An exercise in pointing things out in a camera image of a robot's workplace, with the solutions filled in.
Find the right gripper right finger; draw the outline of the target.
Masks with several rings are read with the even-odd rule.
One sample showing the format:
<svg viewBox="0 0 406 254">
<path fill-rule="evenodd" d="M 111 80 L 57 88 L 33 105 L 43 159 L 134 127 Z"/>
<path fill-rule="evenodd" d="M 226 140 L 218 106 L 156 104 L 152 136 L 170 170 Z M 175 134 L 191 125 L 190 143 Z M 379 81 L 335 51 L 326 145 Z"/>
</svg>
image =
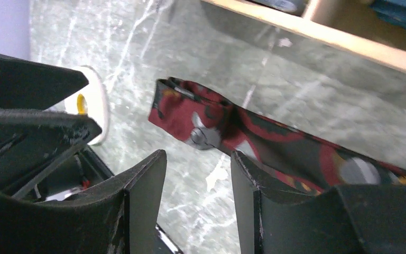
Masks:
<svg viewBox="0 0 406 254">
<path fill-rule="evenodd" d="M 242 253 L 406 253 L 406 185 L 292 191 L 246 155 L 231 155 Z"/>
</svg>

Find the dark red floral tie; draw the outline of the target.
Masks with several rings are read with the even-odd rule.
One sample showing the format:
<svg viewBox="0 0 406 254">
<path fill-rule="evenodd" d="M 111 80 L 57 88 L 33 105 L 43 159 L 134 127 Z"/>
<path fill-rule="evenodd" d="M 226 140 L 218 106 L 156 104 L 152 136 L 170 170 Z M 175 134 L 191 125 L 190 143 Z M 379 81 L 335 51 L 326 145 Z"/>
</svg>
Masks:
<svg viewBox="0 0 406 254">
<path fill-rule="evenodd" d="M 240 151 L 292 189 L 406 184 L 406 170 L 242 108 L 193 81 L 158 79 L 149 121 L 198 150 Z"/>
</svg>

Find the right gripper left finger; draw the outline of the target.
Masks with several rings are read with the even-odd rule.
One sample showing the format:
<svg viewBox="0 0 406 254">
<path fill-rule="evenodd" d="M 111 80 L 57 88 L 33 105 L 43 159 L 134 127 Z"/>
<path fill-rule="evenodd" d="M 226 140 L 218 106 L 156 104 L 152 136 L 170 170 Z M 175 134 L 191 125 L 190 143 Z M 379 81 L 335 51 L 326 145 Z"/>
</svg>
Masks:
<svg viewBox="0 0 406 254">
<path fill-rule="evenodd" d="M 30 203 L 0 193 L 0 253 L 155 253 L 167 154 L 63 201 Z"/>
</svg>

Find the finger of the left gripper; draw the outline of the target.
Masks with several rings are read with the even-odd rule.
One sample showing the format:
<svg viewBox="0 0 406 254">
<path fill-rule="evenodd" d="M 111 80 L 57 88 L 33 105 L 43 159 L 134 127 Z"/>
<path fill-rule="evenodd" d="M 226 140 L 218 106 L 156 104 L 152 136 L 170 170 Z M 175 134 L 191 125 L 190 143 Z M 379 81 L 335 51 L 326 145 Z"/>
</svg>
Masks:
<svg viewBox="0 0 406 254">
<path fill-rule="evenodd" d="M 0 191 L 15 191 L 64 152 L 101 132 L 86 115 L 0 109 Z"/>
<path fill-rule="evenodd" d="M 46 110 L 86 85 L 77 70 L 0 54 L 0 108 Z"/>
</svg>

